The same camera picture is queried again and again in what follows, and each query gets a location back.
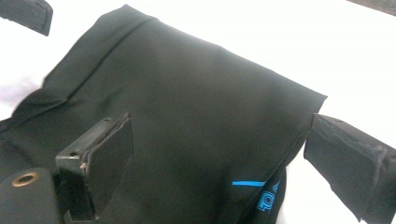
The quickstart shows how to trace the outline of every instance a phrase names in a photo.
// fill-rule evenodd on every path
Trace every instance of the black fabric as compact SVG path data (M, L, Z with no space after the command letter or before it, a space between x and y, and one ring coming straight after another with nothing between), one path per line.
M0 138L56 175L57 153L128 112L134 157L101 222L276 223L285 167L324 100L124 6L76 43Z
M44 0L1 0L0 17L49 35L53 10Z
M396 212L396 150L355 127L316 114L304 156L358 220L390 224Z
M0 183L0 223L62 224L57 203L46 169L23 170Z

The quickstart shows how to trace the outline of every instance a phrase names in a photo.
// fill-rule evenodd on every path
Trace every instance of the white background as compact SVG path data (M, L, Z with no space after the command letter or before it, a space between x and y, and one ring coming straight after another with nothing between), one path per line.
M0 119L40 87L100 15L127 3L328 95L321 114L396 147L396 17L344 0L47 2L54 9L49 37L0 19ZM278 223L358 221L299 154Z

